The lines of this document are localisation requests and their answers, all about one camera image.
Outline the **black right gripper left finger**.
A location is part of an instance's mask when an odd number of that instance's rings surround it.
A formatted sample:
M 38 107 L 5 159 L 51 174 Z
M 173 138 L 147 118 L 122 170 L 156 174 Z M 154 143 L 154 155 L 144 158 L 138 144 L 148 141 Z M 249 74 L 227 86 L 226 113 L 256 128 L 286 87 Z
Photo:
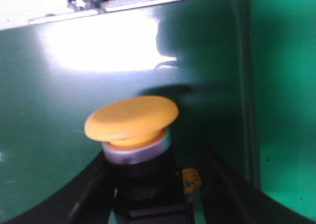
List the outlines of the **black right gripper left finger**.
M 100 152 L 73 180 L 6 224 L 107 224 L 114 200 L 109 167 Z

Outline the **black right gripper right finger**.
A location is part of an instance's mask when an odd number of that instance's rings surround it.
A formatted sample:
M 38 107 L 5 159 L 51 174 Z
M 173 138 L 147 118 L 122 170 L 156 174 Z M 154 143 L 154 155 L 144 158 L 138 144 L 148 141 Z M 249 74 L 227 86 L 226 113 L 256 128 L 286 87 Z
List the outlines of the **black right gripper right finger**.
M 208 224 L 312 224 L 249 182 L 238 170 L 244 157 L 230 164 L 213 147 L 198 155 L 200 198 Z

